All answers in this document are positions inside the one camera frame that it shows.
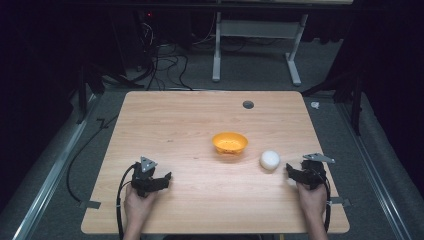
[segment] wooden table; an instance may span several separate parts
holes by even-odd
[[[244,101],[254,107],[244,108]],[[240,155],[216,152],[212,137],[223,131],[248,138]],[[274,171],[259,164],[266,150],[280,155]],[[285,164],[300,169],[302,156],[315,152],[322,150],[298,92],[130,92],[91,196],[101,206],[87,209],[81,229],[89,234],[118,232],[120,179],[144,156],[158,163],[155,178],[168,172],[173,176],[169,189],[160,191],[144,233],[306,232],[296,185],[288,179]],[[338,196],[324,165],[332,196]],[[122,213],[125,224],[124,209]],[[333,205],[329,232],[348,230],[343,207]]]

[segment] white ball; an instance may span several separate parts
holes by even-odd
[[[267,170],[274,170],[280,164],[280,155],[274,151],[265,151],[260,159],[261,166]]]

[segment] orange bowl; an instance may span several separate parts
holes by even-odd
[[[218,133],[212,138],[218,153],[239,154],[247,146],[247,138],[236,132]]]

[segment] gray carpet floor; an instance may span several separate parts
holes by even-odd
[[[291,84],[283,53],[290,50],[290,41],[249,39],[243,48],[236,42],[223,44],[221,81],[212,82],[213,49],[202,44],[190,51],[173,47],[161,50],[157,78],[152,81],[151,90],[186,90],[179,84],[179,74],[184,69],[184,58],[169,55],[184,54],[188,58],[184,84],[199,90],[282,90],[304,91],[322,82],[337,54],[340,43],[321,45],[319,42],[301,43],[296,56],[296,65],[302,80],[300,87]],[[178,60],[177,66],[168,68]],[[136,77],[136,71],[129,69],[128,76]],[[79,138],[71,158],[89,141],[100,127],[102,118],[108,121],[119,114],[125,94],[129,89],[106,84],[106,92],[97,96],[93,113]],[[347,104],[335,104],[332,92],[320,92],[304,98],[324,154],[337,160],[330,170],[341,197],[348,199],[345,211],[350,230],[345,234],[331,234],[330,239],[398,239],[382,208],[382,203],[367,175],[363,156],[358,150],[357,137],[352,136],[341,109]],[[320,102],[320,108],[310,106],[312,101]],[[369,156],[378,169],[382,181],[400,211],[409,231],[410,239],[424,239],[424,203],[396,154],[388,143],[384,131],[375,119],[372,108],[364,95],[360,119],[361,137]],[[19,224],[25,217],[47,174],[55,163],[60,149],[69,141],[75,127],[77,111],[52,140],[0,218],[0,239],[12,239]],[[75,194],[89,200],[104,154],[111,138],[114,123],[103,129],[86,145],[77,156],[70,175]],[[54,195],[44,209],[43,215],[33,229],[32,239],[117,239],[117,235],[86,235],[80,226],[84,210],[66,190],[63,175]],[[286,234],[285,239],[307,239],[306,234]]]

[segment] person's hand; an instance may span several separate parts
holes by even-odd
[[[300,207],[305,215],[309,239],[328,239],[324,229],[322,216],[327,203],[327,190],[324,184],[318,185],[314,190],[309,190],[308,185],[296,182],[300,196]]]
[[[125,240],[140,239],[141,229],[149,216],[158,192],[152,192],[143,198],[138,196],[137,190],[131,184],[127,185],[125,193],[125,214],[127,215],[127,227],[124,234]]]

